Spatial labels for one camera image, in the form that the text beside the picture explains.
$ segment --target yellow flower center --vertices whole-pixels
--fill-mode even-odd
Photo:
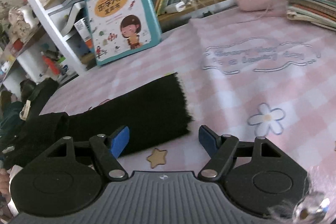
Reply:
[[[269,114],[266,114],[266,115],[264,115],[264,121],[265,122],[269,122],[269,121],[271,121],[272,120],[272,116],[271,115],[269,115]]]

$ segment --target children's book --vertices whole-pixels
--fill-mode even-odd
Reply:
[[[86,0],[86,8],[98,65],[160,42],[152,0]]]

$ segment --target tablecloth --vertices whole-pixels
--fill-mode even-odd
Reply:
[[[154,171],[197,174],[209,160],[198,141],[198,128],[206,124],[241,141],[266,136],[305,169],[320,165],[331,172],[336,167],[336,33],[274,11],[253,20],[260,14],[234,8],[191,19],[159,45],[72,80],[41,114],[82,113],[178,72],[194,119],[191,134],[158,146],[168,151],[167,163]],[[146,161],[151,152],[118,161],[129,174],[151,170]]]

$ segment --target white flower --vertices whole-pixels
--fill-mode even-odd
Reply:
[[[284,128],[281,121],[285,117],[285,112],[280,108],[271,109],[268,104],[262,103],[258,106],[259,114],[248,118],[247,123],[250,126],[256,126],[254,134],[258,136],[267,136],[269,131],[275,135],[282,134]]]

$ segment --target triangular cutout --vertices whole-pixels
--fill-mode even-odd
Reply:
[[[66,157],[67,156],[67,144],[63,143],[55,148],[49,155],[48,158],[55,157]]]
[[[268,143],[263,143],[261,145],[261,156],[262,157],[273,157],[280,158],[281,155],[276,152]]]

